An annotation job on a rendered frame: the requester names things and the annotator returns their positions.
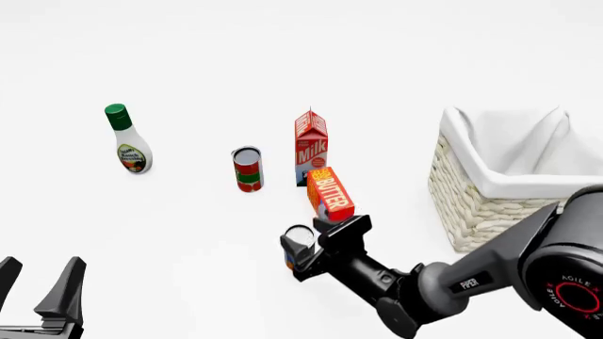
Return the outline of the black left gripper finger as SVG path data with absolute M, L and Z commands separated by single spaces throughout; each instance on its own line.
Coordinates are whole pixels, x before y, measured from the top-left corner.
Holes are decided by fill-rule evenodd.
M 56 283 L 45 298 L 34 308 L 42 318 L 65 319 L 82 326 L 82 288 L 87 264 L 74 256 L 64 267 Z
M 12 256 L 7 256 L 0 262 L 0 311 L 22 268 L 23 264 Z

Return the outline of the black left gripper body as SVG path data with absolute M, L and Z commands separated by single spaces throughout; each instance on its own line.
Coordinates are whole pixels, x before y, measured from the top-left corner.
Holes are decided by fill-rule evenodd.
M 83 332 L 65 318 L 43 318 L 39 327 L 0 326 L 0 339 L 81 339 Z

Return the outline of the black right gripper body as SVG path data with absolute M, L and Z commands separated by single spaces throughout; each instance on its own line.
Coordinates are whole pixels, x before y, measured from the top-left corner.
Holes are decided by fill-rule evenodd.
M 348 259 L 366 254 L 364 234 L 371 229 L 369 215 L 352 216 L 337 222 L 330 231 L 319 234 L 320 250 L 293 270 L 293 276 L 304 282 L 323 273 L 333 273 L 341 269 Z

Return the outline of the alphabet soup can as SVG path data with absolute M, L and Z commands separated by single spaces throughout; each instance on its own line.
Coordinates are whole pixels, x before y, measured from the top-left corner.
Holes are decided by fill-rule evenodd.
M 315 234 L 314 231 L 312 231 L 311 228 L 308 228 L 305 225 L 293 225 L 290 228 L 288 228 L 284 234 L 282 235 L 286 235 L 289 236 L 293 239 L 307 239 L 310 236 L 313 236 L 315 238 Z

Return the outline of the white wicker basket cloth lined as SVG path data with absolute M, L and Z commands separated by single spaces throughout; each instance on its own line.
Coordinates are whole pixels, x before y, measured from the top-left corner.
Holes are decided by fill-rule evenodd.
M 593 185 L 603 185 L 603 137 L 560 106 L 443 112 L 428 187 L 458 252 Z

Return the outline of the red butter box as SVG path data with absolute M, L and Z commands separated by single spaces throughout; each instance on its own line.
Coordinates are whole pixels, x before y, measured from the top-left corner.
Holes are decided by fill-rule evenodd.
M 338 222 L 354 215 L 355 205 L 331 167 L 308 172 L 307 197 L 320 219 Z

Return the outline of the red and white milk carton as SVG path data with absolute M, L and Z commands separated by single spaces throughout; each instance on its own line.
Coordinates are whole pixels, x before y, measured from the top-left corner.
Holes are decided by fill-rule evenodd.
M 308 172 L 327 164 L 328 131 L 326 121 L 312 109 L 295 120 L 296 185 L 307 186 Z

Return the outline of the tomato sauce can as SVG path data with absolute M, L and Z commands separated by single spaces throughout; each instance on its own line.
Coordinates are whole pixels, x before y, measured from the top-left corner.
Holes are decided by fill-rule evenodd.
M 262 157 L 254 146 L 242 146 L 232 153 L 236 183 L 241 191 L 259 191 L 264 184 Z

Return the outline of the ranch dressing bottle green cap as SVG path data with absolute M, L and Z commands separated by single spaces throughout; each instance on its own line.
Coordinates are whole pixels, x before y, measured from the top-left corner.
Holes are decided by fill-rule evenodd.
M 106 117 L 116 137 L 116 155 L 132 174 L 143 174 L 153 164 L 150 146 L 137 132 L 123 104 L 111 104 L 105 108 Z

